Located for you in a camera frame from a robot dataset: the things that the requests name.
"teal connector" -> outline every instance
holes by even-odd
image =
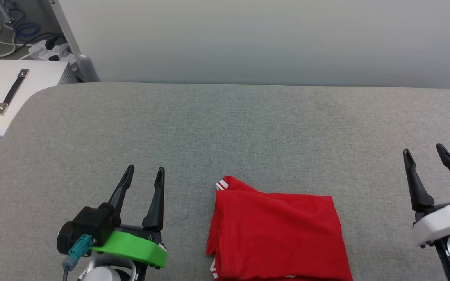
[[[89,251],[91,246],[93,246],[91,236],[87,234],[81,235],[74,246],[70,248],[68,257],[62,262],[62,267],[68,271],[72,271],[79,259]]]

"metal post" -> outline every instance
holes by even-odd
[[[15,19],[11,18],[8,9],[6,9],[1,2],[0,2],[0,12],[5,18],[5,23],[13,23]]]

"gray table surface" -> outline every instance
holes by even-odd
[[[205,255],[214,183],[330,194],[355,280],[444,280],[411,242],[402,150],[427,190],[450,201],[450,90],[98,83],[45,89],[0,144],[0,280],[60,280],[55,238],[83,206],[136,171],[121,217],[141,224],[166,168],[168,266],[147,280],[212,280]],[[318,253],[306,253],[307,266]],[[84,269],[82,261],[70,278]]]

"ventilation grille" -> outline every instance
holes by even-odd
[[[77,79],[72,71],[70,71],[70,66],[67,67],[66,71],[62,75],[62,78],[59,81],[59,85],[67,85],[77,83]]]

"red cloth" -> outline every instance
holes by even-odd
[[[266,194],[232,176],[216,189],[206,249],[216,281],[352,280],[331,196]]]

